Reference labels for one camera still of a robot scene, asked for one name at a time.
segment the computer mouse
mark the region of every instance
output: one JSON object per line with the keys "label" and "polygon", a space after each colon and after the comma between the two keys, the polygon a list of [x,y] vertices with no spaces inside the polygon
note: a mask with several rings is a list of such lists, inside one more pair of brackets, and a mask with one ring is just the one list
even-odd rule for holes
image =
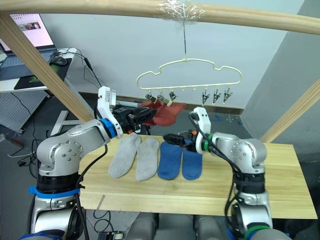
{"label": "computer mouse", "polygon": [[68,64],[68,61],[62,56],[55,56],[50,63],[57,66],[65,66]]}

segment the gray sock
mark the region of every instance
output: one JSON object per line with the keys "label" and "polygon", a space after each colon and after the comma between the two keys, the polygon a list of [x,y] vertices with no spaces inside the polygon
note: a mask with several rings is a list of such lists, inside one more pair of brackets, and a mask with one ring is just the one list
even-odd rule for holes
{"label": "gray sock", "polygon": [[135,179],[145,181],[153,177],[158,167],[159,142],[153,137],[148,137],[143,143],[138,143],[137,165]]}
{"label": "gray sock", "polygon": [[141,138],[136,133],[131,133],[128,137],[120,140],[120,145],[108,169],[108,174],[111,177],[120,178],[130,170],[139,143],[141,143]]}

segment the green ring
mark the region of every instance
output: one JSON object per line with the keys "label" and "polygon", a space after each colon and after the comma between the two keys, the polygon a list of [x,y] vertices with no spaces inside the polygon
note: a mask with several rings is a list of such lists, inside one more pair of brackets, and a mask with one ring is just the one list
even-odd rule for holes
{"label": "green ring", "polygon": [[248,240],[248,235],[249,235],[250,233],[254,232],[254,231],[262,230],[262,229],[269,229],[269,228],[270,228],[269,226],[265,226],[265,225],[252,226],[252,227],[250,227],[250,228],[246,231],[243,239],[244,239],[244,240]]}
{"label": "green ring", "polygon": [[208,151],[208,145],[209,145],[209,142],[208,142],[207,140],[205,140],[204,145],[203,145],[203,148],[204,148],[204,150],[205,150],[206,152],[209,152],[209,151]]}

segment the metal pegboard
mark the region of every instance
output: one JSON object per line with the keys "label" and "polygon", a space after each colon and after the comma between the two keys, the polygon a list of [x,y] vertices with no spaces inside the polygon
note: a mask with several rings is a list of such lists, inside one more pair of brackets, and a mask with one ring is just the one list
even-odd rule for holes
{"label": "metal pegboard", "polygon": [[[44,90],[13,92],[32,114],[45,97],[49,95]],[[29,112],[10,92],[0,93],[0,124],[17,133],[30,118]]]}

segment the laptop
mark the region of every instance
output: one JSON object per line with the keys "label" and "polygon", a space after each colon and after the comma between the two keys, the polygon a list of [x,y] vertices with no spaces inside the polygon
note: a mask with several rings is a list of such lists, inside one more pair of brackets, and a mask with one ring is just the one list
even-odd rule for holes
{"label": "laptop", "polygon": [[[10,16],[43,58],[50,62],[57,48],[49,36],[40,14],[10,14]],[[0,66],[0,81],[33,75],[1,39],[0,47],[7,56]]]}

